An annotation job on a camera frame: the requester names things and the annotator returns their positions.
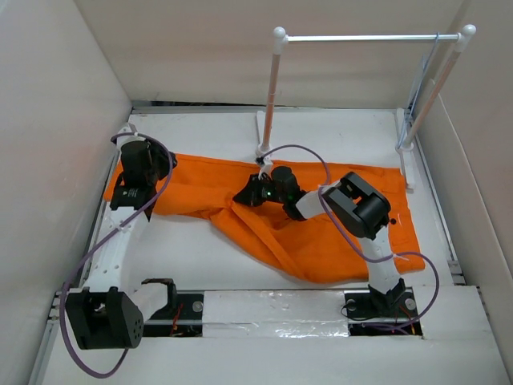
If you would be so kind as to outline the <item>orange trousers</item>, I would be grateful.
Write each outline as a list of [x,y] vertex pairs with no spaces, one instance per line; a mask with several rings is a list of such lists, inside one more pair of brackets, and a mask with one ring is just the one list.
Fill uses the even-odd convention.
[[[398,271],[423,270],[424,261],[408,207],[405,181],[396,168],[358,164],[277,161],[292,169],[299,185],[314,190],[325,181],[340,179],[348,172],[382,193],[391,204],[395,221],[389,228],[391,249],[412,254],[396,259]],[[267,202],[250,208],[233,202],[233,196],[258,171],[255,164],[179,154],[172,180],[157,199],[154,212],[161,216],[183,215],[209,220],[231,241],[258,261],[290,276],[313,283],[327,284],[365,280],[368,269],[326,214],[294,221],[280,205]]]

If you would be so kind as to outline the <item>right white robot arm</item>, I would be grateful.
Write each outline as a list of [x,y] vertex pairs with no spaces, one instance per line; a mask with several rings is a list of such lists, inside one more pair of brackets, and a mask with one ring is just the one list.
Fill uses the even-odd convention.
[[373,186],[355,172],[321,186],[316,191],[300,188],[291,168],[279,166],[268,175],[252,174],[233,200],[248,207],[278,203],[294,221],[306,221],[323,213],[358,239],[358,254],[366,261],[370,305],[385,317],[395,312],[406,292],[394,264],[388,224],[391,205]]

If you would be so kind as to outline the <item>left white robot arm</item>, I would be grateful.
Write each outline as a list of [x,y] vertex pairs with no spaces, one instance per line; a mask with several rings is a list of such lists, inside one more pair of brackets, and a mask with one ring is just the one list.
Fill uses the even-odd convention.
[[139,238],[149,224],[157,199],[169,183],[176,157],[147,137],[120,147],[122,170],[115,180],[107,240],[96,251],[83,288],[67,295],[65,309],[82,350],[133,349],[143,337],[144,323],[154,314],[170,318],[179,309],[174,281],[146,278],[130,282]]

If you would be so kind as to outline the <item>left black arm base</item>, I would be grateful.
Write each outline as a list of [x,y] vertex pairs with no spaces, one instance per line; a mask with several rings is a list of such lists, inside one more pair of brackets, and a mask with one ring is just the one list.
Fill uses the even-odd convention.
[[145,338],[195,338],[203,333],[204,291],[178,290],[171,278],[150,278],[141,287],[160,285],[166,288],[167,303],[145,323]]

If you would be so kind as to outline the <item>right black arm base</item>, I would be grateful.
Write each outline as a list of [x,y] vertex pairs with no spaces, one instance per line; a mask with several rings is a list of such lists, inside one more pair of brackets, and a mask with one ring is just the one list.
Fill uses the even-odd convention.
[[350,291],[344,294],[341,315],[348,320],[351,337],[401,336],[422,337],[420,321],[404,326],[418,316],[412,291],[407,290],[391,310],[378,310],[370,300],[368,291]]

